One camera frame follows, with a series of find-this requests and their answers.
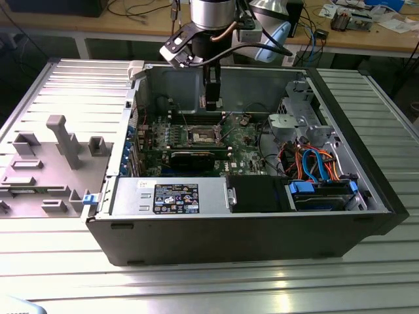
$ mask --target blue cable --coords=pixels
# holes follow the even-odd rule
[[[309,65],[310,62],[312,61],[312,56],[314,54],[314,47],[316,47],[316,39],[314,38],[314,34],[313,34],[313,31],[311,30],[311,28],[309,28],[306,25],[304,25],[304,28],[306,28],[309,31],[310,35],[312,36],[312,51],[310,53],[310,56],[308,57],[308,62],[306,64],[306,65]]]
[[[304,172],[306,173],[306,175],[308,175],[315,183],[318,182],[317,179],[309,172],[307,168],[307,158],[310,152],[314,152],[314,154],[317,157],[317,163],[319,164],[319,172],[320,172],[321,178],[323,180],[329,180],[329,176],[327,175],[327,172],[325,171],[325,168],[323,167],[323,160],[321,159],[319,152],[314,149],[308,149],[302,155],[302,168]]]

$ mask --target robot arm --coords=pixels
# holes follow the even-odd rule
[[[160,53],[175,68],[203,67],[204,94],[200,102],[207,111],[216,110],[220,96],[221,66],[219,60],[232,51],[244,47],[265,48],[280,54],[292,53],[275,42],[278,47],[259,43],[263,28],[246,0],[191,0],[191,20],[173,34],[160,49]],[[232,34],[238,32],[241,42],[231,47]]]

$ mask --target table leg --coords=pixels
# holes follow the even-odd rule
[[[287,57],[287,56],[283,57],[282,66],[292,67],[294,65],[297,52],[301,50],[301,45],[300,44],[285,44],[283,47],[291,51],[293,55],[291,57]]]
[[[74,36],[74,40],[77,45],[77,50],[79,51],[80,59],[90,59],[89,48],[87,47],[86,39],[84,38],[84,36]]]
[[[0,33],[0,39],[6,44],[7,48],[11,50],[14,50],[18,47],[14,42],[13,35],[11,34]]]

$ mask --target slotted aluminum surface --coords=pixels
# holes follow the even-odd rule
[[[319,73],[409,210],[410,221],[417,219],[419,142],[416,129],[371,77],[357,71],[332,69],[322,69]],[[330,123],[322,107],[320,111]]]
[[[33,132],[40,142],[56,142],[45,126],[51,114],[63,114],[65,128],[75,133],[79,142],[102,136],[114,143],[131,88],[128,66],[128,61],[92,60],[47,64],[19,104],[16,120],[0,135],[0,174],[16,152],[12,142],[19,131]]]
[[[379,112],[393,120],[391,110]],[[387,152],[372,145],[374,155],[399,148],[415,154],[414,140],[396,138]],[[417,186],[405,184],[405,178],[416,180],[411,172],[387,174],[401,196]],[[415,208],[409,210],[402,225],[367,238],[343,258],[142,268],[112,266],[78,218],[0,220],[0,289],[49,314],[419,313],[419,219]]]

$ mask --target power supply label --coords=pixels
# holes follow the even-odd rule
[[[155,214],[197,214],[197,184],[156,184],[153,205]]]

